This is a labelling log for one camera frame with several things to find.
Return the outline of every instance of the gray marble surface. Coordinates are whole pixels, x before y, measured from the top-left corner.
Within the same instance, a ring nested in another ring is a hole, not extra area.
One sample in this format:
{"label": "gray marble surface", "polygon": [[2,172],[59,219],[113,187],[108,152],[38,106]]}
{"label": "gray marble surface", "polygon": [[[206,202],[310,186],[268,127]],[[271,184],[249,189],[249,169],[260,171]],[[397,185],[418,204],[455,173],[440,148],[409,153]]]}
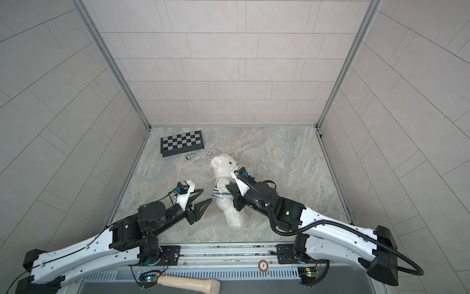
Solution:
{"label": "gray marble surface", "polygon": [[[205,149],[162,158],[160,138],[202,130]],[[207,149],[212,155],[205,154]],[[324,215],[347,222],[314,127],[160,127],[153,128],[137,164],[115,220],[135,214],[139,205],[155,201],[179,181],[192,180],[205,192],[197,202],[211,197],[215,178],[213,156],[227,153],[244,166],[257,181],[272,180],[279,196],[293,199]],[[165,205],[171,205],[168,198]],[[229,228],[215,202],[193,225],[182,220],[159,236],[160,243],[270,242],[290,241],[273,233],[269,221],[249,207],[243,229]]]}

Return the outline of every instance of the checkered board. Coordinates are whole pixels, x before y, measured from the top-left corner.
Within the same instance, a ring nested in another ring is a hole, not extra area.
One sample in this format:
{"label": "checkered board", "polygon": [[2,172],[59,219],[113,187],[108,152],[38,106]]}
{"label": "checkered board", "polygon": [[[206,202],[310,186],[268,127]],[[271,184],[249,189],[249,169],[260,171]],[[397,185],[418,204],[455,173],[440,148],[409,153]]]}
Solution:
{"label": "checkered board", "polygon": [[204,141],[201,131],[160,138],[160,153],[163,157],[203,148]]}

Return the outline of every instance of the teddy bear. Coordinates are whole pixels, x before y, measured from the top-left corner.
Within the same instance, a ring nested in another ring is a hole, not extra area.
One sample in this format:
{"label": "teddy bear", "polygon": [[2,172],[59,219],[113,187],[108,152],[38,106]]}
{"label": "teddy bear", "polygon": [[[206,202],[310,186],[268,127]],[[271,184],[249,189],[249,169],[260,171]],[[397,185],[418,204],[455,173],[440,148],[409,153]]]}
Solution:
{"label": "teddy bear", "polygon": [[222,154],[211,160],[211,166],[215,174],[215,188],[212,191],[212,197],[217,206],[222,209],[228,225],[235,229],[241,229],[245,220],[248,218],[245,212],[237,211],[233,204],[233,196],[226,188],[226,185],[232,181],[231,173],[239,168],[230,155]]}

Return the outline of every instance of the vent grille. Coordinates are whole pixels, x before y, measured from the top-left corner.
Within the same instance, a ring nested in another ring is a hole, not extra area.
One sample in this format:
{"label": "vent grille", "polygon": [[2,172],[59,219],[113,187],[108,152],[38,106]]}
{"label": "vent grille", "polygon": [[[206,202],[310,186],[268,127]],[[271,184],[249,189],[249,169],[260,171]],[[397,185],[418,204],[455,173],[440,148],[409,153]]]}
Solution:
{"label": "vent grille", "polygon": [[[136,277],[151,270],[134,269]],[[233,280],[299,280],[297,268],[275,267],[266,272],[261,272],[258,268],[209,268],[209,269],[168,269],[165,273],[168,276],[183,278],[213,278],[219,281]],[[86,283],[97,282],[135,282],[132,278],[131,270],[107,270],[100,273],[91,274],[84,278]]]}
{"label": "vent grille", "polygon": [[285,280],[300,279],[297,268],[274,268],[266,272],[258,269],[233,268],[233,269],[168,269],[165,273],[168,276],[184,278],[214,278],[223,280]]}

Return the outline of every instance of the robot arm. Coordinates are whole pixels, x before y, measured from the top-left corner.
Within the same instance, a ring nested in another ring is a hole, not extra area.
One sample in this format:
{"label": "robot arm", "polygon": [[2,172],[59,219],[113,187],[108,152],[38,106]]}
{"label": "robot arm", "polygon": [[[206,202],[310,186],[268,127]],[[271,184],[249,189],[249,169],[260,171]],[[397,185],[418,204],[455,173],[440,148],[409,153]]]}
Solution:
{"label": "robot arm", "polygon": [[27,252],[23,267],[31,273],[18,281],[16,293],[56,293],[62,286],[104,269],[163,264],[157,236],[183,218],[190,225],[199,221],[212,202],[207,199],[193,207],[192,203],[203,191],[195,190],[192,181],[179,182],[172,191],[176,204],[168,209],[157,200],[140,206],[136,214],[115,222],[88,240],[57,251]]}
{"label": "robot arm", "polygon": [[[266,215],[271,229],[281,236],[294,236],[294,262],[312,263],[318,260],[341,261],[364,269],[382,283],[398,285],[398,271],[423,275],[423,270],[397,251],[390,230],[377,226],[375,230],[346,224],[305,207],[293,200],[279,197],[266,181],[256,182],[244,167],[234,171],[236,184],[227,185],[234,196],[234,207],[245,206]],[[398,258],[415,270],[398,266]]]}

